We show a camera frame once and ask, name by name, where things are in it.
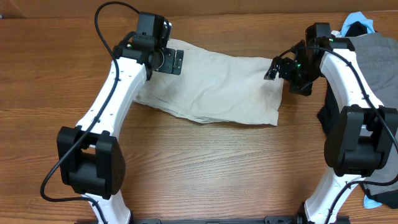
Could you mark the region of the beige shorts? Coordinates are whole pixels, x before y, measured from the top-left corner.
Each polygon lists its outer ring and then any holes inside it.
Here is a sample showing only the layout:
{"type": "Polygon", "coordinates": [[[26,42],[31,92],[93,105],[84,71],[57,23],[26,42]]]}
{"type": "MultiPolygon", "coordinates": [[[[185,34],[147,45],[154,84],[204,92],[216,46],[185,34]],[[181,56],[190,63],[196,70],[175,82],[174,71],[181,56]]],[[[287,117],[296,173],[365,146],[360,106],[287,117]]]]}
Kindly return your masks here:
{"type": "Polygon", "coordinates": [[[233,57],[182,40],[167,46],[184,52],[182,72],[154,72],[135,101],[197,123],[277,125],[283,81],[266,80],[272,60],[233,57]]]}

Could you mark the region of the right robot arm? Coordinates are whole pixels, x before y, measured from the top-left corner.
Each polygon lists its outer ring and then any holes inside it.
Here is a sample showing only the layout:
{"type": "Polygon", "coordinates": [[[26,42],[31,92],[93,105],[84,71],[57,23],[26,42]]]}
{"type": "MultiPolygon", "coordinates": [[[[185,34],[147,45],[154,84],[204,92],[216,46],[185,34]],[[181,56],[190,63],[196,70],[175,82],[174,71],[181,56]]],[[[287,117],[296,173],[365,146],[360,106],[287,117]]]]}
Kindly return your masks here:
{"type": "Polygon", "coordinates": [[[359,184],[382,169],[392,147],[397,146],[397,110],[386,108],[361,73],[354,45],[337,38],[330,25],[316,22],[305,39],[273,58],[266,80],[282,78],[291,93],[308,96],[318,77],[327,79],[335,96],[339,117],[327,136],[324,158],[327,169],[316,190],[296,215],[265,217],[265,223],[349,223],[338,216],[340,208],[359,184]]]}

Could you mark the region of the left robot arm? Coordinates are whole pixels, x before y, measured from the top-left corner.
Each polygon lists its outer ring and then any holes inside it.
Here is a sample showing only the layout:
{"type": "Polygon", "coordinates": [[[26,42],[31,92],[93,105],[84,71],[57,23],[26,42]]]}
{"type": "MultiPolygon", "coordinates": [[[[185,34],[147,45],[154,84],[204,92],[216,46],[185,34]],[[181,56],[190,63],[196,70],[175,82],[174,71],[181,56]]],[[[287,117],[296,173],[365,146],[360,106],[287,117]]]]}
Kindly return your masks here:
{"type": "Polygon", "coordinates": [[[62,182],[89,202],[98,223],[133,223],[121,186],[126,163],[118,139],[127,112],[153,72],[179,75],[184,52],[170,49],[171,23],[140,12],[137,29],[111,52],[109,75],[88,112],[57,136],[62,182]]]}

